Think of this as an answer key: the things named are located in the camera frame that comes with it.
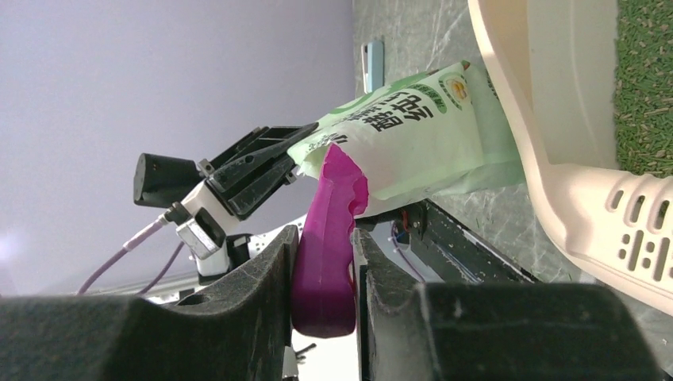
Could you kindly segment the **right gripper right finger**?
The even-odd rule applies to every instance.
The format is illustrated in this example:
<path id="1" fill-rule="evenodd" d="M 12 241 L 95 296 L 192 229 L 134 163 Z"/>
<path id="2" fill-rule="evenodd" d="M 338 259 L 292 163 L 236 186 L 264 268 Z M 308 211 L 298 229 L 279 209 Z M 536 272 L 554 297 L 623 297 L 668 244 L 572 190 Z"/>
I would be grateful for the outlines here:
<path id="1" fill-rule="evenodd" d="M 582 283 L 420 283 L 352 234 L 362 380 L 662 380 L 612 291 Z"/>

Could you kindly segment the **green cat litter bag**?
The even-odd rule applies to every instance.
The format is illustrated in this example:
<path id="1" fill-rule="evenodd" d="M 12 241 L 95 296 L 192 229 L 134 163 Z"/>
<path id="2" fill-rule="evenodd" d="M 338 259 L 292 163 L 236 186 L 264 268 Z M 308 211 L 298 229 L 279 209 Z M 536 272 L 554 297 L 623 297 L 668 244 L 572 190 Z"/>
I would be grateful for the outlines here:
<path id="1" fill-rule="evenodd" d="M 366 217 L 435 193 L 525 180 L 490 77 L 468 61 L 399 79 L 334 109 L 287 152 L 301 174 L 317 178 L 333 144 L 367 177 Z"/>

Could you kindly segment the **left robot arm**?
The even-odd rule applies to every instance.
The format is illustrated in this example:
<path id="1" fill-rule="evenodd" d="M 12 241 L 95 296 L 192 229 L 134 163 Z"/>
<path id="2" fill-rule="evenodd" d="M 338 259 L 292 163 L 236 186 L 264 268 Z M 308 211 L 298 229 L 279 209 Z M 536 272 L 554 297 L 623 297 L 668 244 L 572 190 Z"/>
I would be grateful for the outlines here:
<path id="1" fill-rule="evenodd" d="M 278 189 L 293 183 L 296 163 L 288 149 L 317 123 L 256 128 L 212 160 L 140 154 L 133 201 L 163 209 L 157 221 L 125 244 L 131 250 L 163 226 L 174 225 L 179 248 L 193 256 L 198 282 L 207 286 L 261 252 L 263 242 L 236 234 Z"/>

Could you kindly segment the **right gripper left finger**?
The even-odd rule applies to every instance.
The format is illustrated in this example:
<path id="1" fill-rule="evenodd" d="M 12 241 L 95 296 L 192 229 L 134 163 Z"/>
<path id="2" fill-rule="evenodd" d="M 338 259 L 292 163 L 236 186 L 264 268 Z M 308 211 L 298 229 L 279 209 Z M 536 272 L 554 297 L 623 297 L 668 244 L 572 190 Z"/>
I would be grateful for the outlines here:
<path id="1" fill-rule="evenodd" d="M 4 380 L 280 380 L 291 342 L 288 225 L 180 302 L 132 295 L 1 300 Z"/>

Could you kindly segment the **magenta litter scoop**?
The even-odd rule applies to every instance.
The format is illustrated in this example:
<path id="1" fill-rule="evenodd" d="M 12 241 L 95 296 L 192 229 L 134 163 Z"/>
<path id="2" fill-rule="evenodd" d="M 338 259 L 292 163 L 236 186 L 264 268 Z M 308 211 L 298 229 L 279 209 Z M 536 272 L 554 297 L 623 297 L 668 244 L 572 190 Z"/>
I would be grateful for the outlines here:
<path id="1" fill-rule="evenodd" d="M 338 145 L 331 145 L 292 273 L 291 320 L 304 336 L 342 337 L 356 327 L 351 234 L 368 199 L 367 177 Z"/>

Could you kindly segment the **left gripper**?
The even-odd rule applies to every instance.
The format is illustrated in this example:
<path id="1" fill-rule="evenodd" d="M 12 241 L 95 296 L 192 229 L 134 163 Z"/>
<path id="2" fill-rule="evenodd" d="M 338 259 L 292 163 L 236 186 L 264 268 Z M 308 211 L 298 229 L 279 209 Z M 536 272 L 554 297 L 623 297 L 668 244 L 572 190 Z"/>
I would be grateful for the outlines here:
<path id="1" fill-rule="evenodd" d="M 285 154 L 318 126 L 259 127 L 210 162 L 208 179 L 237 181 L 225 195 L 232 215 L 204 181 L 175 204 L 176 234 L 194 257 L 200 277 L 219 277 L 233 268 L 228 235 L 239 220 L 247 220 L 278 189 L 293 182 L 295 163 Z"/>

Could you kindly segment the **beige litter box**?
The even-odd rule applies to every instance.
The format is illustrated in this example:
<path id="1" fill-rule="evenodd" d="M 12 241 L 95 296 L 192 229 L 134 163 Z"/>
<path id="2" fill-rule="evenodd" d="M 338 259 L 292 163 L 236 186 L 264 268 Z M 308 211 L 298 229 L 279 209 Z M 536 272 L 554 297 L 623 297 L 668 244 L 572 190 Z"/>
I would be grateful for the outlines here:
<path id="1" fill-rule="evenodd" d="M 551 242 L 596 279 L 672 312 L 672 180 L 617 165 L 615 1 L 472 1 L 479 51 Z"/>

